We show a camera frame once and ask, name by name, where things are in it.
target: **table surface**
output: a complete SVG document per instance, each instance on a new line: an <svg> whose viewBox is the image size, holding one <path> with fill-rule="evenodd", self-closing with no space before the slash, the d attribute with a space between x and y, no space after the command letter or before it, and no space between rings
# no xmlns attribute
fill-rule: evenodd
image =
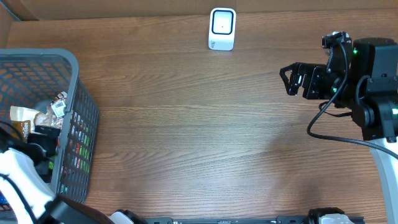
<svg viewBox="0 0 398 224"><path fill-rule="evenodd" d="M269 218L340 207L385 223L367 147L306 134L319 101L287 96L294 62L326 63L321 37L398 39L397 10L238 14L232 52L207 47L208 16L15 22L8 46L64 48L98 103L86 204L142 217ZM361 138L350 118L315 131Z"/></svg>

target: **plastic basket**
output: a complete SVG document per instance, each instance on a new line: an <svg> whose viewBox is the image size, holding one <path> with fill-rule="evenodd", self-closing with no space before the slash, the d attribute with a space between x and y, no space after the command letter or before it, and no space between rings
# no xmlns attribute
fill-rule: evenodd
<svg viewBox="0 0 398 224"><path fill-rule="evenodd" d="M79 79L76 57L63 49L0 49L0 117L9 119L10 106L45 112L62 91L68 96L50 188L83 203L93 162L98 107Z"/></svg>

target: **gray basket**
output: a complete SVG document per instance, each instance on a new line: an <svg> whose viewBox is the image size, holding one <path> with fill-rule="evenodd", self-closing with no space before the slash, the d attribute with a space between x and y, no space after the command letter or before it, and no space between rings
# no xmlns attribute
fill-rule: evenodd
<svg viewBox="0 0 398 224"><path fill-rule="evenodd" d="M63 49L0 49L0 117L9 119L10 106L46 112L45 107L62 91L68 96L50 188L83 203L93 162L98 108L79 79L76 57Z"/></svg>

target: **barcode label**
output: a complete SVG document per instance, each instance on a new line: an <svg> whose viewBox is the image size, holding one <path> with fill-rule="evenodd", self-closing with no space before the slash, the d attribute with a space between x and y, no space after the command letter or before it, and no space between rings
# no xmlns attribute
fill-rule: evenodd
<svg viewBox="0 0 398 224"><path fill-rule="evenodd" d="M51 105L51 108L54 111L54 114L57 116L57 118L65 116L65 113L63 112L63 109L65 107L66 107L66 105L63 100L60 100L60 101L54 103L53 105Z"/></svg>

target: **white rectangular object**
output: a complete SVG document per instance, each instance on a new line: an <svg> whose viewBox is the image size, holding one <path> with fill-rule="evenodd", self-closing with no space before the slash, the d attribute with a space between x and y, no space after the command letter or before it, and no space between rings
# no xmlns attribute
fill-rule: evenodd
<svg viewBox="0 0 398 224"><path fill-rule="evenodd" d="M211 50L232 50L234 48L235 23L235 10L217 7L211 11L209 28L209 48Z"/></svg>

